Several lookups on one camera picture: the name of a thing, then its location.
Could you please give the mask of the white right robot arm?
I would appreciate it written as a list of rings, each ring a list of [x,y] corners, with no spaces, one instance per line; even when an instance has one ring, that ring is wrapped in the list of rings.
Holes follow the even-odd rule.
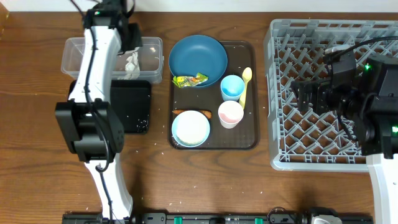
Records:
[[[353,54],[336,52],[327,59],[328,78],[291,84],[298,110],[335,111],[354,123],[346,134],[366,158],[375,222],[397,223],[397,59],[371,55],[360,76]]]

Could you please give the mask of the light blue plastic cup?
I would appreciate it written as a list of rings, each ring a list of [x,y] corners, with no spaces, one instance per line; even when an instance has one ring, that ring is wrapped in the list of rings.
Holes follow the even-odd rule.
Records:
[[[244,81],[237,75],[228,75],[222,79],[220,88],[224,101],[238,101],[243,94]]]

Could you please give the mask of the pink plastic cup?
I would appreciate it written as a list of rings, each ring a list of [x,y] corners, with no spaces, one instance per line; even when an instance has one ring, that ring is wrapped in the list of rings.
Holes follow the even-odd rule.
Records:
[[[226,129],[234,128],[244,116],[244,110],[237,101],[224,101],[218,108],[221,125]]]

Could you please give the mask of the yellow green snack wrapper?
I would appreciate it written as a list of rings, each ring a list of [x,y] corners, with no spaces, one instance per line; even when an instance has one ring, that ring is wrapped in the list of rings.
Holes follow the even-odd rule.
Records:
[[[195,87],[208,80],[204,74],[197,73],[195,76],[176,76],[173,77],[172,82],[179,88]]]

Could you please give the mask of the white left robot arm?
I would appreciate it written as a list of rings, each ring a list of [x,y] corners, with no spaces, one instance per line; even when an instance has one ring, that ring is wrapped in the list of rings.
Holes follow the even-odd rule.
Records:
[[[142,45],[129,17],[134,1],[101,1],[81,12],[85,48],[78,79],[68,100],[58,102],[55,117],[71,153],[91,173],[102,214],[83,223],[131,223],[133,199],[121,168],[124,127],[111,107],[112,75],[118,55]]]

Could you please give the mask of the white tissue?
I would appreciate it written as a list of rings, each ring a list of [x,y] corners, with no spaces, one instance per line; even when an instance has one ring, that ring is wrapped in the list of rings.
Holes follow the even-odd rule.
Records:
[[[136,47],[134,50],[125,52],[128,58],[126,59],[127,61],[127,64],[125,65],[126,75],[123,78],[124,80],[136,80],[140,75],[138,50],[139,47]]]

